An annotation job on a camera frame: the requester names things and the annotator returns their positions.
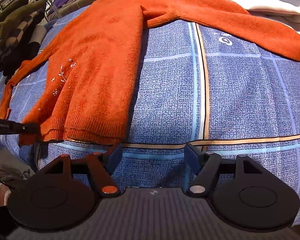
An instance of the white logo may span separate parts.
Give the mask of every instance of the white logo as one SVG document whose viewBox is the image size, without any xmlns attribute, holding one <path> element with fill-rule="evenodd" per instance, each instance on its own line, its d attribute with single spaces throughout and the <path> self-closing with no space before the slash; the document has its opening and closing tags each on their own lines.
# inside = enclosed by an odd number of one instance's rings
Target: white logo
<svg viewBox="0 0 300 240">
<path fill-rule="evenodd" d="M 158 192 L 154 189 L 154 190 L 150 191 L 150 194 L 151 194 L 151 195 L 157 195 Z"/>
<path fill-rule="evenodd" d="M 222 43 L 227 44 L 228 46 L 231 46 L 231 45 L 232 45 L 232 41 L 229 40 L 229 39 L 226 38 L 226 37 L 220 37 L 220 38 L 219 38 L 219 41 L 222 42 Z"/>
</svg>

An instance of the bed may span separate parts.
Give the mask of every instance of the bed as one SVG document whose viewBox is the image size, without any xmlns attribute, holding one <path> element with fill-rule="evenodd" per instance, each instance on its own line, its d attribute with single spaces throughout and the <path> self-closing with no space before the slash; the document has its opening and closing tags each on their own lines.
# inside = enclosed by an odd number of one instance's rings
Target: bed
<svg viewBox="0 0 300 240">
<path fill-rule="evenodd" d="M 41 50 L 81 8 L 59 19 Z M 13 90 L 9 120 L 21 122 L 42 95 L 47 63 Z M 300 197 L 300 63 L 222 31 L 177 20 L 143 32 L 139 73 L 123 158 L 112 175 L 126 187 L 187 188 L 194 174 L 184 162 L 191 142 L 224 158 L 247 154 Z M 4 78 L 0 73 L 0 99 Z M 62 153 L 71 158 L 107 147 L 74 141 L 0 147 L 33 169 Z M 86 183 L 84 176 L 76 179 Z M 300 224 L 300 211 L 294 222 Z"/>
</svg>

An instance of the black circular disc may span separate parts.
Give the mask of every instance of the black circular disc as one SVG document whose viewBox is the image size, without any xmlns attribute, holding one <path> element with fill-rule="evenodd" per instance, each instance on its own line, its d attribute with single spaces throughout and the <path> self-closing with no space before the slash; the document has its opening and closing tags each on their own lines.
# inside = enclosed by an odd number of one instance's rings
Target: black circular disc
<svg viewBox="0 0 300 240">
<path fill-rule="evenodd" d="M 217 187 L 212 197 L 217 214 L 247 230 L 271 231 L 290 226 L 300 205 L 295 191 L 283 182 L 252 177 Z"/>
<path fill-rule="evenodd" d="M 91 213 L 94 202 L 94 193 L 86 185 L 49 174 L 13 191 L 8 210 L 24 227 L 53 231 L 82 221 Z"/>
</svg>

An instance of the sweater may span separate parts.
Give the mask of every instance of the sweater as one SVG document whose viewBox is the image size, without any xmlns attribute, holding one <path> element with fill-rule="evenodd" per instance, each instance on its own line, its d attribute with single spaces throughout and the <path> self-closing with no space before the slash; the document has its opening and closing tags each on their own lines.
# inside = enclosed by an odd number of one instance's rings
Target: sweater
<svg viewBox="0 0 300 240">
<path fill-rule="evenodd" d="M 0 104 L 9 114 L 14 86 L 49 59 L 46 88 L 23 123 L 41 134 L 20 134 L 19 144 L 37 139 L 110 145 L 126 137 L 141 36 L 144 28 L 182 19 L 217 28 L 266 50 L 300 61 L 300 35 L 229 0 L 97 0 L 72 20 L 10 79 Z"/>
</svg>

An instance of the orange sweater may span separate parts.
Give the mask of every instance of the orange sweater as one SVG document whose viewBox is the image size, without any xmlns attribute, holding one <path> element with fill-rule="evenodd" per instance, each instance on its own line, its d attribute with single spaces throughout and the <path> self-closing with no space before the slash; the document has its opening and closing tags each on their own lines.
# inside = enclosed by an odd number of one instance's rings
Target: orange sweater
<svg viewBox="0 0 300 240">
<path fill-rule="evenodd" d="M 222 30 L 300 61 L 299 34 L 283 24 L 251 16 L 229 0 L 97 0 L 41 54 L 23 62 L 5 88 L 0 118 L 6 118 L 12 88 L 49 59 L 46 89 L 23 120 L 39 123 L 41 135 L 20 135 L 20 144 L 36 139 L 100 144 L 122 140 L 142 29 L 177 19 Z"/>
</svg>

